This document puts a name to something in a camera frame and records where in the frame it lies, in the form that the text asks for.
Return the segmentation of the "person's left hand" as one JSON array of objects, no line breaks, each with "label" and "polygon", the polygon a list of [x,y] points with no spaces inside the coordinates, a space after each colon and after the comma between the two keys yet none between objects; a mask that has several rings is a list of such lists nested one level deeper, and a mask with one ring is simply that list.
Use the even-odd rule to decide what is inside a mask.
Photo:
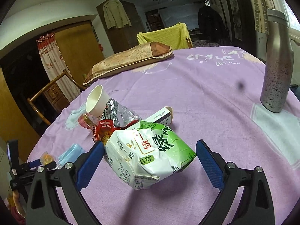
[{"label": "person's left hand", "polygon": [[26,212],[24,211],[21,203],[20,203],[20,194],[17,190],[13,190],[11,194],[9,194],[8,198],[8,208],[16,218],[26,219]]}]

